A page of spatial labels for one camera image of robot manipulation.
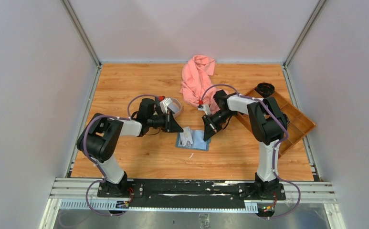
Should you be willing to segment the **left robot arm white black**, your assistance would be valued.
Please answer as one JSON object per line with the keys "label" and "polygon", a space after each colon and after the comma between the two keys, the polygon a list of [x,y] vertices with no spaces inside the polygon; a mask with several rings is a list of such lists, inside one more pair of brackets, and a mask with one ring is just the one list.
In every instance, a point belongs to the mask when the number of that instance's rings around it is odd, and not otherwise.
{"label": "left robot arm white black", "polygon": [[114,157],[119,138],[142,137],[151,128],[165,133],[182,133],[183,128],[175,120],[181,111],[182,105],[177,99],[161,96],[142,99],[138,110],[128,118],[96,113],[78,137],[76,148],[101,172],[100,188],[116,197],[132,193],[127,173]]}

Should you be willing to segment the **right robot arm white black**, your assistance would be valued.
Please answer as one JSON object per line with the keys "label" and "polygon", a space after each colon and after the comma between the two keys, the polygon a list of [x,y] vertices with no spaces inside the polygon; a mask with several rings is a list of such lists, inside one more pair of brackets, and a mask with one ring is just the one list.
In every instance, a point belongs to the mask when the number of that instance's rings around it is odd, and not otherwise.
{"label": "right robot arm white black", "polygon": [[252,134],[259,143],[259,165],[254,182],[238,186],[240,199],[284,200],[284,186],[278,177],[278,151],[281,143],[288,137],[288,119],[276,99],[227,94],[224,90],[219,90],[215,93],[214,100],[219,110],[213,114],[206,112],[202,117],[204,141],[223,130],[223,124],[240,113],[249,117]]}

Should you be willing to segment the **wooden compartment tray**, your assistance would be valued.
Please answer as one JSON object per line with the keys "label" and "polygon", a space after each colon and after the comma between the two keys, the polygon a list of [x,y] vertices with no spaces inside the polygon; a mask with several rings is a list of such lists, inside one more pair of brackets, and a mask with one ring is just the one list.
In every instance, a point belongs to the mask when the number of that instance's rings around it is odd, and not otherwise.
{"label": "wooden compartment tray", "polygon": [[[302,139],[315,127],[316,124],[311,121],[305,114],[299,111],[287,98],[283,97],[274,89],[266,89],[264,94],[270,93],[275,98],[281,111],[285,114],[287,122],[287,131],[289,137],[280,144],[279,155],[281,158],[288,151],[302,151]],[[246,114],[239,113],[235,116],[236,128],[240,129],[241,136],[245,136],[245,145],[252,150],[253,154],[259,153],[259,142],[254,138],[251,130],[250,119]]]}

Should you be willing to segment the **pink oval tray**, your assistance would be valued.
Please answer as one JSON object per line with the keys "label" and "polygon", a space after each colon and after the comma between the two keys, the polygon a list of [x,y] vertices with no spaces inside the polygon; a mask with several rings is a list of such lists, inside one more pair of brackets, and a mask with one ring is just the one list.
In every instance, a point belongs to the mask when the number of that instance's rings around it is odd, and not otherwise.
{"label": "pink oval tray", "polygon": [[173,113],[175,118],[182,112],[182,105],[176,98],[168,98],[167,108]]}

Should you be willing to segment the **aluminium rail frame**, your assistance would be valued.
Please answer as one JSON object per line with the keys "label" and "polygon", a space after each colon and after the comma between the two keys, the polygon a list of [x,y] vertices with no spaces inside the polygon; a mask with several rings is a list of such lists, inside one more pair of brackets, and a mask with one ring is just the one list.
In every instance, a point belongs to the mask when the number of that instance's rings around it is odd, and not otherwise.
{"label": "aluminium rail frame", "polygon": [[274,203],[246,200],[244,208],[132,208],[127,198],[99,198],[99,179],[56,178],[39,227],[341,229],[345,226],[331,183],[281,184],[285,200]]}

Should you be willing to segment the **blue leather card holder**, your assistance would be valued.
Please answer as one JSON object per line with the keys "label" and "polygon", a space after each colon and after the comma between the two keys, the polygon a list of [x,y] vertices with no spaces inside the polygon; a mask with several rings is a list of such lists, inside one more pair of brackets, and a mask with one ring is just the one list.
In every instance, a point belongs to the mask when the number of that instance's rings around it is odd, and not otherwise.
{"label": "blue leather card holder", "polygon": [[204,141],[204,131],[203,130],[193,130],[190,129],[190,135],[192,140],[185,138],[185,135],[189,133],[178,133],[175,147],[184,149],[194,149],[200,151],[208,151],[211,140]]}

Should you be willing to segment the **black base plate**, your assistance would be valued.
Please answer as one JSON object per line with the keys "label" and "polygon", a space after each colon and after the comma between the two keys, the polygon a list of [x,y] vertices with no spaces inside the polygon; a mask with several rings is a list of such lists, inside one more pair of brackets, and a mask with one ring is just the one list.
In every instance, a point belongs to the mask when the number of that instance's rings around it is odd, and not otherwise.
{"label": "black base plate", "polygon": [[112,184],[100,184],[99,198],[127,198],[130,207],[144,208],[244,208],[246,200],[285,200],[282,184],[270,188],[253,181],[183,180],[183,179],[130,179],[125,189],[117,190]]}

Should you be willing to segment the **black tape roll upper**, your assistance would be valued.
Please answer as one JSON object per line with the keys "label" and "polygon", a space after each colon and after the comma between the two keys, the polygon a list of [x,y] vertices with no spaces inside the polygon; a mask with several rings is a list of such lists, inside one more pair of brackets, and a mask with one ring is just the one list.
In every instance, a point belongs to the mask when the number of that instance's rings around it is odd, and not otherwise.
{"label": "black tape roll upper", "polygon": [[270,83],[259,83],[256,88],[255,91],[262,97],[262,98],[267,98],[269,96],[271,96],[274,92],[275,92],[275,87],[270,84]]}

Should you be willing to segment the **pink cloth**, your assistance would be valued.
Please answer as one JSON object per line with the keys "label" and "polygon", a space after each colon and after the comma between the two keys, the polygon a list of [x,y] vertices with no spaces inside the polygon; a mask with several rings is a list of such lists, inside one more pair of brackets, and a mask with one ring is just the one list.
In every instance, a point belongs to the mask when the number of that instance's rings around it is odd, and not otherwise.
{"label": "pink cloth", "polygon": [[213,85],[210,77],[214,75],[214,70],[215,59],[205,55],[194,55],[182,69],[179,91],[183,94],[183,99],[187,104],[198,107],[199,101],[203,100],[213,114],[219,111],[213,99],[217,88],[210,88]]}

